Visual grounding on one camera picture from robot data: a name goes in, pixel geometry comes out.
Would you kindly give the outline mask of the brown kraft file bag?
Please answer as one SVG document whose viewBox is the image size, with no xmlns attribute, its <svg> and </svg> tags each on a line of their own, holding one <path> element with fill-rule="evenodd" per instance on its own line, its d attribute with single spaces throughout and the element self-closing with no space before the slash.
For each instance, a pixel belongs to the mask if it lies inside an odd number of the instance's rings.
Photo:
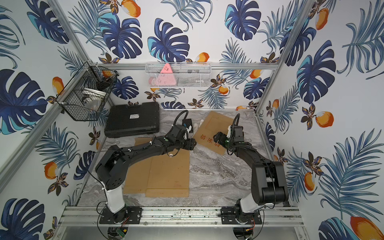
<svg viewBox="0 0 384 240">
<path fill-rule="evenodd" d="M 224 155 L 226 149 L 214 142 L 214 135 L 219 132 L 227 135 L 228 127 L 233 123 L 233 119 L 234 118 L 211 111 L 204 119 L 193 138 L 199 145 L 202 145 L 219 155 Z"/>
<path fill-rule="evenodd" d="M 142 160 L 129 167 L 123 194 L 145 194 L 147 191 L 152 158 Z"/>
<path fill-rule="evenodd" d="M 152 157 L 147 198 L 187 198 L 190 186 L 190 152 L 173 151 L 173 157 Z"/>
</svg>

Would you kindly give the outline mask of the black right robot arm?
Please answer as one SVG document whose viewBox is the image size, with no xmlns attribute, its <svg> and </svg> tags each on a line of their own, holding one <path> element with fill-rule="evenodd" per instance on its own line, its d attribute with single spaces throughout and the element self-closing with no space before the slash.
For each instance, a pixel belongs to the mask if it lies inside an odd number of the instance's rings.
<svg viewBox="0 0 384 240">
<path fill-rule="evenodd" d="M 251 193 L 238 200 L 239 211 L 249 214 L 287 202 L 289 191 L 283 164 L 267 159 L 246 142 L 239 120 L 240 114 L 237 114 L 227 134 L 218 132 L 214 135 L 214 142 L 225 148 L 228 155 L 240 158 L 252 170 Z"/>
</svg>

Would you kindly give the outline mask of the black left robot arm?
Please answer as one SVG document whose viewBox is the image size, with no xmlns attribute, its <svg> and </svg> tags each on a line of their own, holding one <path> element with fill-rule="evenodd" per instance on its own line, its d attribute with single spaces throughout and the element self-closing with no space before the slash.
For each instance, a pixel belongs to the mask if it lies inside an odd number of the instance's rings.
<svg viewBox="0 0 384 240">
<path fill-rule="evenodd" d="M 123 184 L 131 166 L 156 156 L 167 155 L 172 158 L 174 150 L 194 150 L 197 142 L 189 137 L 192 128 L 177 124 L 178 119 L 182 115 L 186 119 L 188 113 L 188 110 L 179 113 L 171 129 L 164 136 L 153 137 L 148 143 L 133 147 L 120 148 L 113 145 L 107 150 L 96 166 L 96 174 L 98 181 L 103 186 L 108 210 L 112 214 L 126 209 Z"/>
</svg>

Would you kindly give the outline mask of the small black box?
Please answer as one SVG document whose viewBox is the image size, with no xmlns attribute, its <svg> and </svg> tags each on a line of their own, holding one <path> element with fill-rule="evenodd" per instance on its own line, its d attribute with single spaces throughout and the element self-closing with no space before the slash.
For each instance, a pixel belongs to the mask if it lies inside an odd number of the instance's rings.
<svg viewBox="0 0 384 240">
<path fill-rule="evenodd" d="M 183 126 L 186 128 L 192 127 L 193 126 L 192 120 L 191 119 L 184 119 L 183 120 Z"/>
</svg>

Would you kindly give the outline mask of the white cotton work glove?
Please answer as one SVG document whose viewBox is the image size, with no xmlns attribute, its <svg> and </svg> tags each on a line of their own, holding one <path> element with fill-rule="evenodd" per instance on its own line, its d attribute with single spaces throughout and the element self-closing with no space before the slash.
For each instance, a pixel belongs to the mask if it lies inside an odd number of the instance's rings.
<svg viewBox="0 0 384 240">
<path fill-rule="evenodd" d="M 204 120 L 199 120 L 193 123 L 194 132 L 196 132 L 203 123 L 204 123 Z"/>
</svg>

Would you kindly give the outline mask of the black plastic tool case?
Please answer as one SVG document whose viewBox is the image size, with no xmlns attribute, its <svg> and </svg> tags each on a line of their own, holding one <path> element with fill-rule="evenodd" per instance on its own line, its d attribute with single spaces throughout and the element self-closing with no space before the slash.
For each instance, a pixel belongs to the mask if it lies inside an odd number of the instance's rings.
<svg viewBox="0 0 384 240">
<path fill-rule="evenodd" d="M 160 106 L 156 102 L 111 107 L 104 130 L 108 138 L 154 134 L 159 131 Z"/>
</svg>

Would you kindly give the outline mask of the pink triangle item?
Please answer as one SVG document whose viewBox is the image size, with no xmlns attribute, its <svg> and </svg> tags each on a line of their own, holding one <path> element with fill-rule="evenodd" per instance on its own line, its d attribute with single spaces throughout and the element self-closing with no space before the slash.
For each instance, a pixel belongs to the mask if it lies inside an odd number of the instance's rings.
<svg viewBox="0 0 384 240">
<path fill-rule="evenodd" d="M 177 80 L 169 63 L 166 63 L 161 72 L 157 75 L 155 85 L 167 87 L 177 85 Z"/>
</svg>

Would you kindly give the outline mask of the clear white mesh wall basket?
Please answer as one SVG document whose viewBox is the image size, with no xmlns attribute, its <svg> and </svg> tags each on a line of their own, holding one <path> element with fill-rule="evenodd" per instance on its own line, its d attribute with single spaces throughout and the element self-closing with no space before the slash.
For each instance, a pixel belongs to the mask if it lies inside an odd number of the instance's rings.
<svg viewBox="0 0 384 240">
<path fill-rule="evenodd" d="M 211 85 L 212 66 L 204 62 L 169 63 L 177 80 L 176 86 L 157 86 L 156 77 L 166 63 L 146 63 L 145 73 L 149 76 L 149 86 L 152 88 L 204 88 Z"/>
</svg>

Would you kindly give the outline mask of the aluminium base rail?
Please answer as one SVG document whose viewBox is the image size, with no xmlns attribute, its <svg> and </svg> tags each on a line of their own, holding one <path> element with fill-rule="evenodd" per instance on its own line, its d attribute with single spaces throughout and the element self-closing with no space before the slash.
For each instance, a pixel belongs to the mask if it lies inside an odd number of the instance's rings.
<svg viewBox="0 0 384 240">
<path fill-rule="evenodd" d="M 233 207 L 132 207 L 115 223 L 95 207 L 67 207 L 59 224 L 66 227 L 303 227 L 300 211 L 274 207 L 237 219 Z"/>
</svg>

